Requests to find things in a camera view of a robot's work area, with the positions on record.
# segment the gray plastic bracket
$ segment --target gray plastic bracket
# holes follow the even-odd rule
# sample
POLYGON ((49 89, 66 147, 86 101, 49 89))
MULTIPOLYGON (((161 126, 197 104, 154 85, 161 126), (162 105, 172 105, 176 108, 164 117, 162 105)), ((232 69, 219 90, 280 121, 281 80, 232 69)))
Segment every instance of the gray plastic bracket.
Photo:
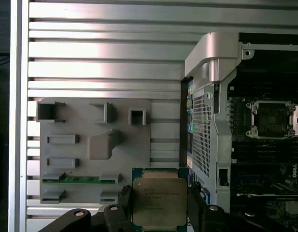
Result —
POLYGON ((131 108, 128 110, 129 125, 146 125, 146 110, 131 108))
POLYGON ((41 197, 42 203, 58 204, 65 198, 65 191, 47 191, 41 197))
POLYGON ((93 121, 95 124, 111 123, 114 121, 114 107, 109 104, 90 104, 102 110, 102 118, 93 121))
POLYGON ((58 169, 75 169, 79 165, 79 159, 48 158, 47 166, 58 169))
POLYGON ((100 204, 114 204, 118 202, 118 192, 103 190, 100 194, 100 204))
POLYGON ((42 180, 59 180, 63 175, 64 173, 46 173, 42 176, 42 180))
POLYGON ((106 172, 101 174, 101 176, 99 177, 99 180, 112 180, 112 181, 115 181, 115 184, 117 185, 120 181, 120 178, 121 178, 121 174, 119 173, 106 172))
POLYGON ((42 102, 39 101, 37 103, 37 114, 36 121, 37 122, 65 122, 63 119, 57 118, 57 107, 65 105, 62 102, 42 102))
POLYGON ((119 131, 95 135, 88 138, 87 154, 90 160, 108 160, 112 156, 112 150, 120 144, 119 131))
POLYGON ((79 136, 77 134, 49 134, 47 136, 48 144, 77 144, 79 136))

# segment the gray plastic mount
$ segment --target gray plastic mount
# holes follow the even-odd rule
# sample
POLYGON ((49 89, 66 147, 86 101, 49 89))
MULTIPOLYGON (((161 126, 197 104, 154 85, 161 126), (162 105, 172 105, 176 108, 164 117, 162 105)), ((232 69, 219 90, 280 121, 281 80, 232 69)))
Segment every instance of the gray plastic mount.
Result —
POLYGON ((62 191, 63 203, 115 202, 122 187, 131 185, 132 168, 150 167, 150 101, 53 98, 39 106, 51 110, 51 117, 43 117, 47 111, 39 117, 42 203, 49 202, 44 193, 62 191), (64 123, 48 121, 58 119, 64 123), (69 177, 88 178, 80 184, 69 177))
POLYGON ((49 191, 41 196, 41 202, 47 204, 58 204, 65 197, 65 191, 49 191))

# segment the metal mesh grille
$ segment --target metal mesh grille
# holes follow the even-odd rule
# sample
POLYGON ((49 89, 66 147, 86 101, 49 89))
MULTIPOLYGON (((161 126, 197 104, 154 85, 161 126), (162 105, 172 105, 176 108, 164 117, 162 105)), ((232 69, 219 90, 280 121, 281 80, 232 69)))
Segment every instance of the metal mesh grille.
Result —
POLYGON ((193 163, 207 176, 210 169, 211 106, 204 104, 204 96, 194 99, 193 163))

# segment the cpu processor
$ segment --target cpu processor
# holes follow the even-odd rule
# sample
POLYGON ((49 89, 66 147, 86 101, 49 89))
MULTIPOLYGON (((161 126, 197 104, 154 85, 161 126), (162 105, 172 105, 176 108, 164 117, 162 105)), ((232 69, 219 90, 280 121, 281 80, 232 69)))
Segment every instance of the cpu processor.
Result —
POLYGON ((186 231, 188 170, 133 169, 132 221, 142 231, 186 231))

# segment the cpu socket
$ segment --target cpu socket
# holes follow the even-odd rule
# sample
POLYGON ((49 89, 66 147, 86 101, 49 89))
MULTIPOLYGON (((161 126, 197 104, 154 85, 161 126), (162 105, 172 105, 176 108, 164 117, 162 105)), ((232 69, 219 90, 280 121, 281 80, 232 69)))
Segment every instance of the cpu socket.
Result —
POLYGON ((246 136, 255 139, 284 139, 295 136, 293 124, 296 105, 290 101, 254 101, 251 109, 251 129, 246 136))

